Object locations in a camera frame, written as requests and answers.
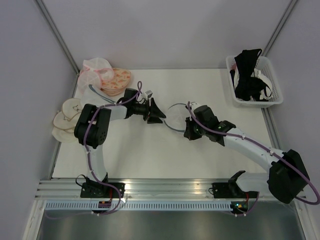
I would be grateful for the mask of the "white mesh bag blue zipper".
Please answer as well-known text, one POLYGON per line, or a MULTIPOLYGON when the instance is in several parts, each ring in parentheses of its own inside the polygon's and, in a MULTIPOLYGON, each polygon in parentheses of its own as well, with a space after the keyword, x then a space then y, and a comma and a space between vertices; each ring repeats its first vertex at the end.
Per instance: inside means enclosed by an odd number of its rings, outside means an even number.
POLYGON ((190 117, 185 103, 175 103, 166 111, 166 119, 163 123, 171 130, 184 133, 186 130, 186 118, 190 117))

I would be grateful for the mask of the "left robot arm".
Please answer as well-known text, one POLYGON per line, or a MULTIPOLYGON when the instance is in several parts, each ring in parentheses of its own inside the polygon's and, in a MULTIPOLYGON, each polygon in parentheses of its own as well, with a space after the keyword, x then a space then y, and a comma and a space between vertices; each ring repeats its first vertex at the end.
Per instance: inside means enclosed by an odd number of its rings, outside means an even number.
POLYGON ((111 121, 128 119, 133 115, 142 116, 147 124, 162 124, 166 115, 158 108, 154 98, 139 102, 140 91, 127 88, 124 96, 116 103, 97 106, 84 105, 74 129, 74 136, 85 149, 88 174, 86 181, 98 198, 109 193, 108 173, 104 164, 103 144, 107 138, 111 121))

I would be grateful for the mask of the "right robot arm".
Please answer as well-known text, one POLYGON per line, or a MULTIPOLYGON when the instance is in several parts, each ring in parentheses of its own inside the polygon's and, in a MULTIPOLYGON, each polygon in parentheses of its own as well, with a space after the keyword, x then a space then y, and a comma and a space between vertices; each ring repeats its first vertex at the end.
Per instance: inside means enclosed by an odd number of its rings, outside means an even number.
POLYGON ((247 136, 235 124, 220 121, 207 105, 188 102, 184 137, 190 141, 207 137, 210 141, 241 153, 264 169, 264 173, 240 170, 226 183, 235 198, 248 194, 271 194, 284 204, 296 199, 310 180, 298 152, 266 146, 247 136))

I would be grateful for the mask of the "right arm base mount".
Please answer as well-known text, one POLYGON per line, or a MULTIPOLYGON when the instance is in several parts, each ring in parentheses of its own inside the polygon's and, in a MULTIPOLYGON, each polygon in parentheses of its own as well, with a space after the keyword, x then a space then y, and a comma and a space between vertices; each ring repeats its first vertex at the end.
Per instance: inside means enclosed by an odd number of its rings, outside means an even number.
POLYGON ((208 192, 212 194, 215 199, 236 199, 242 197, 237 187, 227 182, 212 183, 208 192))

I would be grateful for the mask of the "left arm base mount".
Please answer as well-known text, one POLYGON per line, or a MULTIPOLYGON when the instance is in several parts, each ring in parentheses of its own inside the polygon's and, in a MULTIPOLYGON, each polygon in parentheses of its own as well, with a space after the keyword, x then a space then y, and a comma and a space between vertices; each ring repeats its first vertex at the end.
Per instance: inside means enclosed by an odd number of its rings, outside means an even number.
POLYGON ((113 186, 110 187, 91 180, 83 174, 81 174, 80 176, 84 177, 85 181, 83 183, 79 183, 78 178, 76 178, 75 183, 81 187, 81 198, 118 198, 119 194, 115 188, 119 190, 121 198, 124 196, 125 183, 123 182, 108 182, 108 177, 106 176, 106 178, 102 182, 113 186))

